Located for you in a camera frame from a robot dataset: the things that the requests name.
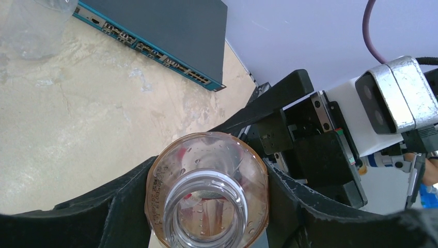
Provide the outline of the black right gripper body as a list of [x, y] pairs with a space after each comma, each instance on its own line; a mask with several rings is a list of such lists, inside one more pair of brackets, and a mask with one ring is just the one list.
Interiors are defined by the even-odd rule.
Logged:
[[356, 209], [368, 203], [352, 135], [338, 103], [324, 91], [245, 128], [244, 140], [322, 195]]

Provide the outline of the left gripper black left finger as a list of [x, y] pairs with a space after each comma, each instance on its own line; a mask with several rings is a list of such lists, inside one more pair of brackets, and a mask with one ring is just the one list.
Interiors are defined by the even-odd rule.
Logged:
[[144, 205], [155, 160], [51, 210], [1, 214], [1, 247], [148, 247]]

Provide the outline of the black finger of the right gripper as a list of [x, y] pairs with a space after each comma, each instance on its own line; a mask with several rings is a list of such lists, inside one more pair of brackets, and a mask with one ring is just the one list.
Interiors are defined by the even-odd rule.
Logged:
[[211, 132], [233, 133], [282, 109], [314, 91], [307, 70], [297, 69], [284, 77], [265, 93], [237, 111]]

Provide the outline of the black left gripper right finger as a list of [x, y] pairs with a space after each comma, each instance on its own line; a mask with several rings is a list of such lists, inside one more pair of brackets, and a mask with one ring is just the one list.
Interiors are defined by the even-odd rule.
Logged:
[[264, 160], [269, 247], [437, 247], [437, 209], [379, 215], [334, 201]]

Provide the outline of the tea bottle with yellow-red label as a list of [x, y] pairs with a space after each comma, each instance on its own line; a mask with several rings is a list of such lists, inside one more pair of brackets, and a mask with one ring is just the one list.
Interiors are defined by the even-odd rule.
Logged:
[[148, 172], [145, 214], [162, 247], [250, 247], [269, 222], [266, 164], [230, 134], [183, 136]]

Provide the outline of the clear plastic bottle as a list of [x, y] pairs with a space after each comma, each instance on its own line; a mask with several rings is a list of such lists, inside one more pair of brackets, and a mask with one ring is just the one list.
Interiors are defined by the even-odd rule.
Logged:
[[41, 59], [57, 54], [67, 21], [78, 1], [13, 1], [1, 41], [25, 59]]

